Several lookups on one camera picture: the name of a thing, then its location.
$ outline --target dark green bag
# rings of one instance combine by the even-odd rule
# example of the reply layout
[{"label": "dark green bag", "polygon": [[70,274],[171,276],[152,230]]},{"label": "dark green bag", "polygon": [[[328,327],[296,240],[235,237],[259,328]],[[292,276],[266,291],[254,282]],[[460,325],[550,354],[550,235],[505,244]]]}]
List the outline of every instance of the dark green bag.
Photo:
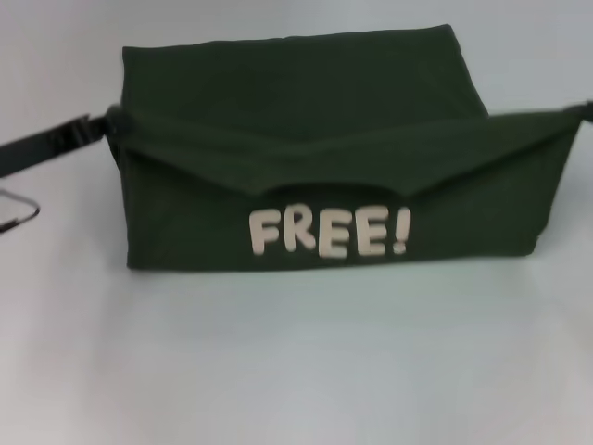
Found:
[{"label": "dark green bag", "polygon": [[449,26],[123,59],[134,269],[527,255],[590,112],[488,117]]}]

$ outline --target white letter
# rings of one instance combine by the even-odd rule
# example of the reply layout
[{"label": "white letter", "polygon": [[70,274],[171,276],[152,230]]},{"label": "white letter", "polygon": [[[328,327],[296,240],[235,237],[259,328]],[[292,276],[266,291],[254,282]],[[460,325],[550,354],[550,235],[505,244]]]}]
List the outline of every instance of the white letter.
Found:
[{"label": "white letter", "polygon": [[249,215],[249,230],[251,231],[251,246],[253,253],[263,255],[266,241],[276,241],[280,232],[276,227],[264,227],[263,224],[277,224],[280,222],[280,211],[276,209],[255,210]]},{"label": "white letter", "polygon": [[[295,214],[300,215],[300,220],[295,222]],[[309,233],[313,224],[313,213],[305,204],[287,206],[284,211],[284,244],[286,250],[294,252],[297,250],[297,238],[303,246],[309,250],[315,248],[315,236]]]},{"label": "white letter", "polygon": [[346,227],[334,227],[334,223],[350,224],[352,213],[341,209],[325,209],[320,213],[319,256],[322,258],[345,258],[347,248],[335,246],[333,241],[348,241],[350,232]]},{"label": "white letter", "polygon": [[389,216],[385,206],[361,207],[356,210],[356,236],[359,245],[359,255],[385,255],[385,245],[371,243],[372,239],[383,239],[387,236],[384,224],[369,224],[369,220],[384,221]]},{"label": "white letter", "polygon": [[406,242],[410,236],[411,212],[407,207],[402,207],[397,213],[396,225],[396,244],[393,245],[393,251],[396,255],[406,253]]}]

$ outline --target black strap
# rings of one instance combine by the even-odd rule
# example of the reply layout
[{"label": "black strap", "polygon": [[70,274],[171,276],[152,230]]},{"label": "black strap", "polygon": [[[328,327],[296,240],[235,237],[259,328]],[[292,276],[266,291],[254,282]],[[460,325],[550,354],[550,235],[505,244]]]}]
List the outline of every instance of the black strap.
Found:
[{"label": "black strap", "polygon": [[107,118],[82,116],[62,125],[0,146],[0,178],[89,146],[111,132]]}]

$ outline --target white surface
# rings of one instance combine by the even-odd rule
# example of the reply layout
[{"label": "white surface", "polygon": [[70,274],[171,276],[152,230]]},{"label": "white surface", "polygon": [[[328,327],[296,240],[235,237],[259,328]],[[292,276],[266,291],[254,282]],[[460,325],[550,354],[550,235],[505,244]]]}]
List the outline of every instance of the white surface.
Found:
[{"label": "white surface", "polygon": [[[593,96],[589,0],[0,0],[0,139],[117,102],[123,45],[443,22],[490,110]],[[43,212],[0,238],[0,443],[593,443],[592,145],[515,261],[130,273],[105,144],[2,181]]]}]

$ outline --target strap buckle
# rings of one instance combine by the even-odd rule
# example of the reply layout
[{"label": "strap buckle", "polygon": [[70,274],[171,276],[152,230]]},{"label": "strap buckle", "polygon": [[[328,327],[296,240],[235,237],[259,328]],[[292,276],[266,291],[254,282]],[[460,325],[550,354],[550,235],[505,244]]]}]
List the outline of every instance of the strap buckle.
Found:
[{"label": "strap buckle", "polygon": [[68,121],[47,132],[47,142],[56,156],[98,142],[106,133],[105,118],[89,119],[90,115]]}]

